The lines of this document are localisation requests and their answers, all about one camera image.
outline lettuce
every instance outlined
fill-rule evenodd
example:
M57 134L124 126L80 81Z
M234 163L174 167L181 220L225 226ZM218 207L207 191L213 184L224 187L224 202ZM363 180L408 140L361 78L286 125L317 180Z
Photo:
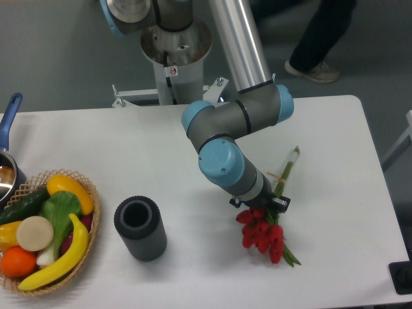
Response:
M73 229L69 214L79 217L80 213L80 201L70 192L56 192L43 203L39 215L51 222L54 236L51 243L37 256L37 264L40 267L51 265L59 258L60 247Z

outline metal tube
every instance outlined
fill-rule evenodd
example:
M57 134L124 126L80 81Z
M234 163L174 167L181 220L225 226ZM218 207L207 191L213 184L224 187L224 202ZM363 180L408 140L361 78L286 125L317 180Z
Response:
M209 1L238 91L272 79L248 0Z
M170 32L180 32L193 22L192 0L157 0L160 16L157 25Z
M407 128L397 141L390 147L382 159L382 170L386 172L387 169L405 152L408 147L412 145L412 129Z

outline toy vegetable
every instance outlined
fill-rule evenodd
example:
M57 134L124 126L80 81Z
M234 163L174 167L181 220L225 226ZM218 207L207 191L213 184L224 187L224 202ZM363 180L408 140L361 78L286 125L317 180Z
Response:
M0 225L0 250L7 251L19 245L16 239L17 228L21 221Z
M47 190L50 195L59 191L71 192L79 199L83 216L87 216L93 212L93 200L91 199L89 193L79 182L69 176L58 174L51 177L47 182Z
M53 225L42 216L32 216L21 222L15 236L23 249L39 251L52 241Z
M0 225L24 220L28 217L35 216L39 213L41 205L50 197L47 188L36 190L27 194L24 198L6 208L0 214Z
M23 280L18 286L20 290L32 291L58 280L79 264L86 254L89 243L88 230L75 214L69 214L69 217L74 226L73 243L69 250L50 266L40 269Z
M64 239L71 231L69 214L80 216L80 203L70 192L59 191L53 194L41 207L39 215L53 225L54 236L51 243L37 256L37 264L45 267L59 258L59 250Z
M88 232L91 231L91 225L93 223L93 216L85 216L80 220L81 223L84 224L84 226L87 228ZM67 250L69 250L71 242L73 241L73 232L71 232L66 239L63 241L61 247L60 247L60 253L61 255L65 254Z
M9 278L30 275L36 267L36 255L21 247L7 250L0 261L1 272Z

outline wicker basket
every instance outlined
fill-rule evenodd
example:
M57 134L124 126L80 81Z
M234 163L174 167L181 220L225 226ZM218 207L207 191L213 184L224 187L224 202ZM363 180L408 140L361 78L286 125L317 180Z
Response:
M20 291L17 287L19 283L21 282L21 280L10 279L6 277L4 274L2 274L0 271L0 285L3 286L4 289L10 290L17 295L22 295L22 296L44 295L44 294L48 294L50 292L56 291L62 286L68 284L78 274L79 270L82 268L95 242L96 233L97 233L98 225L100 222L100 201L98 198L96 187L92 184L92 182L89 179L81 175L79 172L72 172L72 171L61 169L59 171L46 171L44 173L39 174L38 176L34 176L31 179L27 180L26 183L20 185L20 188L16 190L14 196L12 196L10 201L7 203L6 207L13 207L13 204L16 201L20 200L23 196L35 191L36 189L45 187L47 181L56 174L64 174L66 176L72 177L73 179L76 179L89 192L93 200L95 209L93 211L93 223L92 223L91 230L89 233L88 249L84 257L80 261L80 263L75 268L73 268L73 270L69 273L69 275L65 277L62 281L54 285L46 285L44 287L38 288L30 292Z

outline cucumber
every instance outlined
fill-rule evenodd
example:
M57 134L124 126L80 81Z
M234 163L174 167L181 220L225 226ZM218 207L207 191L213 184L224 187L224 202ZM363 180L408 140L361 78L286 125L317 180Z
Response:
M41 205L49 197L50 195L46 187L27 194L0 214L0 225L38 215Z

